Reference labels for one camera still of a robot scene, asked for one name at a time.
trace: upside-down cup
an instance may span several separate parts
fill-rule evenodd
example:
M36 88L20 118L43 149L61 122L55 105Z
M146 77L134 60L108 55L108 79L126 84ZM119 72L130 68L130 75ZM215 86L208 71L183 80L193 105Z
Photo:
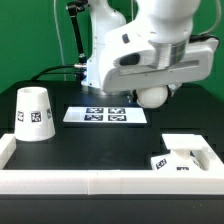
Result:
M43 87L17 91L15 136L21 141L42 141L55 135L48 92Z

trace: white block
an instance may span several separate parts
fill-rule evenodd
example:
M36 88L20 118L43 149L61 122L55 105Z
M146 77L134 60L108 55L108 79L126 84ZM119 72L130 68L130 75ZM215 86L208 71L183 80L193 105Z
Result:
M121 178L119 170L89 171L88 194L120 194Z
M223 162L216 155L213 149L209 146L209 144L205 141L205 139L201 135L197 135L198 140L201 143L203 150L194 151L192 150L194 156L197 160L203 165L204 170L220 170L222 169Z
M162 137L168 150L202 150L194 134L163 134Z
M88 194L88 171L2 170L0 194Z
M14 134L5 134L0 139L0 169L3 169L16 149Z

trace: black table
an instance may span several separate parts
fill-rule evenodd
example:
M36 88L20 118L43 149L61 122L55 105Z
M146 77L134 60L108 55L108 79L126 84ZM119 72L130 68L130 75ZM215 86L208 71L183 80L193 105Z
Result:
M0 95L0 136L14 132L16 92L25 86L48 89L56 135L37 143L17 141L5 169L151 169L150 157L166 153L163 133L202 135L224 161L224 103L197 85L184 85L162 107L145 109L147 124L96 124L63 118L68 106L137 105L127 96L82 92L75 82L15 83ZM0 205L1 223L222 223L224 218L224 196L218 195L1 195Z

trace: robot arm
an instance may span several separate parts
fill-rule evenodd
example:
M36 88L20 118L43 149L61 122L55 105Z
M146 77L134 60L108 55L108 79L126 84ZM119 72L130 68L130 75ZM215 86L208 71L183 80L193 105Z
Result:
M105 36L99 82L107 93L137 90L139 104L154 108L165 102L167 85L179 86L210 74L218 41L189 43L200 0L137 3L136 19Z

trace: printed marker sheet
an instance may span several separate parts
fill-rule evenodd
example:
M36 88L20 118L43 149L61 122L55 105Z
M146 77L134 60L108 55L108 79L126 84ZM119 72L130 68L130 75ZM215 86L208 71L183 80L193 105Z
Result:
M142 108L69 107L64 122L147 123Z

